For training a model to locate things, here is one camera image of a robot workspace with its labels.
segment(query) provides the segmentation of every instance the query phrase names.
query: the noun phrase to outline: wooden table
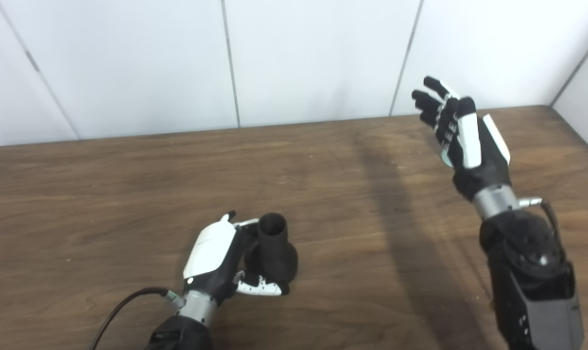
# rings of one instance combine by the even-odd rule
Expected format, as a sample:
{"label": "wooden table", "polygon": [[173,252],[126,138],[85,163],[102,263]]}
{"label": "wooden table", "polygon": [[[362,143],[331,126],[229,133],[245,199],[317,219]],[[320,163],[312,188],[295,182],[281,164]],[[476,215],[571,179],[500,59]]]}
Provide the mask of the wooden table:
{"label": "wooden table", "polygon": [[[518,195],[553,202],[588,350],[588,147],[547,107],[492,111]],[[278,211],[300,256],[287,297],[226,301],[218,350],[503,350],[479,219],[417,117],[0,148],[0,349],[87,348],[144,286],[181,287],[198,232]],[[129,304],[101,349],[173,313]]]}

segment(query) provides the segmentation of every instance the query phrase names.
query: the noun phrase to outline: black cable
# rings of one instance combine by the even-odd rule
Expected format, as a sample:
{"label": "black cable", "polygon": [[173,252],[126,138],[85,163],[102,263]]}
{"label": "black cable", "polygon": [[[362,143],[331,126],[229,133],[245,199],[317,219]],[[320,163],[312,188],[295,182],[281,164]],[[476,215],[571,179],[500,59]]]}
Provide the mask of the black cable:
{"label": "black cable", "polygon": [[545,212],[545,214],[547,215],[547,218],[549,219],[549,222],[551,223],[554,236],[556,237],[556,239],[558,241],[560,241],[560,227],[558,224],[558,218],[555,216],[555,212],[553,210],[553,207],[551,206],[551,204],[549,202],[547,202],[545,200],[540,202],[540,207]]}
{"label": "black cable", "polygon": [[104,331],[106,330],[106,328],[108,328],[110,322],[115,318],[115,316],[117,315],[119,310],[121,310],[121,308],[123,308],[127,303],[132,301],[132,299],[134,299],[136,297],[140,297],[141,295],[147,295],[147,294],[159,294],[161,297],[165,297],[165,296],[167,296],[168,292],[169,292],[169,290],[167,288],[149,287],[149,288],[143,288],[141,290],[138,290],[138,291],[130,294],[125,299],[123,299],[117,306],[115,306],[115,308],[112,310],[112,312],[110,312],[108,317],[106,317],[104,323],[102,324],[102,326],[100,327],[100,329],[96,333],[96,337],[93,339],[93,343],[91,343],[89,350],[95,350],[96,347],[98,347],[99,340],[102,337],[102,335],[104,334]]}

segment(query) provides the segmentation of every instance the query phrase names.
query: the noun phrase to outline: black cylindrical object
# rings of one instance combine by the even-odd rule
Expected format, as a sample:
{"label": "black cylindrical object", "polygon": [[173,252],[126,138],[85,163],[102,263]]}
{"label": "black cylindrical object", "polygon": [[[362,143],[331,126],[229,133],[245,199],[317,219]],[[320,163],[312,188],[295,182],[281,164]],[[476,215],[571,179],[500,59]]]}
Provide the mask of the black cylindrical object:
{"label": "black cylindrical object", "polygon": [[298,253],[288,242],[288,225],[280,213],[267,213],[257,224],[257,241],[245,256],[247,269],[269,281],[290,283],[298,271]]}

